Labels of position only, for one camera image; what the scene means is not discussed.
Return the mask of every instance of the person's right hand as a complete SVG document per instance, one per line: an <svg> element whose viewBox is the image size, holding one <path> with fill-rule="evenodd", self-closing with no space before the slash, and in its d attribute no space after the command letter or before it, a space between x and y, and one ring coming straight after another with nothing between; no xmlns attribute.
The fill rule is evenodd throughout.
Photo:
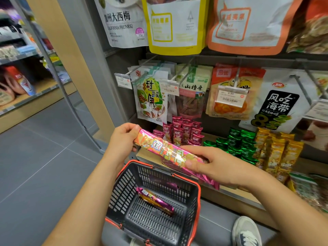
<svg viewBox="0 0 328 246"><path fill-rule="evenodd" d="M187 160L186 168L205 174L222 184L245 186L251 181L254 174L257 174L258 171L262 172L256 166L218 148L200 146L181 146L181 148L195 155L202 155L210 161L209 164L204 164L196 160Z"/></svg>

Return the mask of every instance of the shopping basket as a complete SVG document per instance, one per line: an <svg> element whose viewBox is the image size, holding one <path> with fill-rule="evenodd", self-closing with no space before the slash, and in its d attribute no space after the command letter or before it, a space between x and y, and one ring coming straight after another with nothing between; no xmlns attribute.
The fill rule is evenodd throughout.
<svg viewBox="0 0 328 246"><path fill-rule="evenodd" d="M141 199L136 187L152 191L174 207L167 215ZM106 214L106 221L146 245L190 245L200 212L197 182L170 174L153 165L131 160L119 173Z"/></svg>

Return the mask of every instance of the yellow and white bag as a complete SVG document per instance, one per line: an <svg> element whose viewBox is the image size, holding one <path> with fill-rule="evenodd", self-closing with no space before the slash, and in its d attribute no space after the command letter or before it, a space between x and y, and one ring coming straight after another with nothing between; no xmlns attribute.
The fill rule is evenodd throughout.
<svg viewBox="0 0 328 246"><path fill-rule="evenodd" d="M150 52L199 54L205 46L208 4L209 0L142 0Z"/></svg>

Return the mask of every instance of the white sneaker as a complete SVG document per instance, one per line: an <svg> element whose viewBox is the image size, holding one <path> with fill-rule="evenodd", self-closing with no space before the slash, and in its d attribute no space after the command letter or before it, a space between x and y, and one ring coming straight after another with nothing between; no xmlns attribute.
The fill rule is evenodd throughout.
<svg viewBox="0 0 328 246"><path fill-rule="evenodd" d="M233 246L262 246L256 224L246 216L241 216L236 220L231 236Z"/></svg>

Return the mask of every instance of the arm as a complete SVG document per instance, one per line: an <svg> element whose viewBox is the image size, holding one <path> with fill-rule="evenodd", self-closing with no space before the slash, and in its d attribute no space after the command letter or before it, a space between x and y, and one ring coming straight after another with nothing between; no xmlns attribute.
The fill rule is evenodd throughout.
<svg viewBox="0 0 328 246"><path fill-rule="evenodd" d="M43 246L100 245L115 179L133 148L139 125L125 123L115 128L108 148Z"/></svg>
<svg viewBox="0 0 328 246"><path fill-rule="evenodd" d="M186 162L190 170L223 184L247 188L265 207L292 245L327 245L328 219L267 172L213 147L183 146L209 164Z"/></svg>

